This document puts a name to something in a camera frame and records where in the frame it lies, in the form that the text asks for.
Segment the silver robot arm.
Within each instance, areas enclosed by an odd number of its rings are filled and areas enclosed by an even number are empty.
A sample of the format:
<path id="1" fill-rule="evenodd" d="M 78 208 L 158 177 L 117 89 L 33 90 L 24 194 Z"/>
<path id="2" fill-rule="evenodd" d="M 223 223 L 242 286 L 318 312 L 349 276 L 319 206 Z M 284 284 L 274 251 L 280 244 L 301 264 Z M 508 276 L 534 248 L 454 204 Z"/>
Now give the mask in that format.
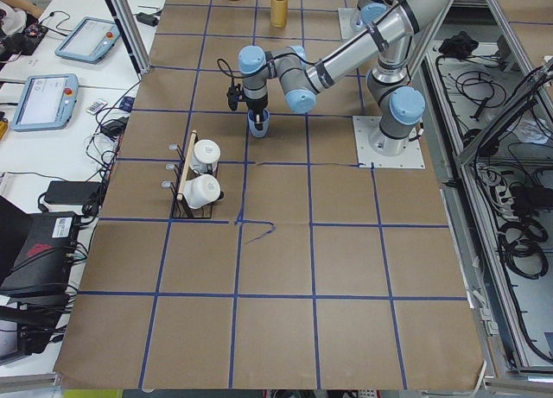
<path id="1" fill-rule="evenodd" d="M 246 103 L 251 133 L 263 137 L 269 126 L 267 82 L 278 79 L 288 107 L 306 114 L 317 94 L 334 86 L 370 58 L 378 59 L 366 75 L 367 87 L 382 112 L 372 148 L 381 155 L 402 153 L 410 132 L 425 110 L 422 93 L 408 85 L 410 46 L 452 0 L 359 0 L 362 29 L 326 57 L 309 64 L 302 47 L 263 50 L 243 47 L 238 54 L 241 83 L 231 83 L 228 106 Z"/>
<path id="2" fill-rule="evenodd" d="M 357 0 L 351 20 L 354 31 L 360 31 L 368 22 L 373 22 L 387 10 L 384 0 Z"/>

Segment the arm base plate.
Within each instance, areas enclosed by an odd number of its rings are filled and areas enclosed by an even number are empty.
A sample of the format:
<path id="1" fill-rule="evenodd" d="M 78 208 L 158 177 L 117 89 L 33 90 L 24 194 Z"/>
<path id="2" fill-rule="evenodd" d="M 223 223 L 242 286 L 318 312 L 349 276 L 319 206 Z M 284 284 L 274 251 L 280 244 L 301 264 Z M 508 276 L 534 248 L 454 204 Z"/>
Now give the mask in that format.
<path id="1" fill-rule="evenodd" d="M 343 41 L 349 40 L 365 29 L 365 22 L 357 8 L 338 9 L 340 37 Z"/>
<path id="2" fill-rule="evenodd" d="M 390 139 L 381 131 L 380 119 L 353 116 L 358 165 L 363 168 L 425 169 L 416 130 L 412 129 L 404 139 Z"/>

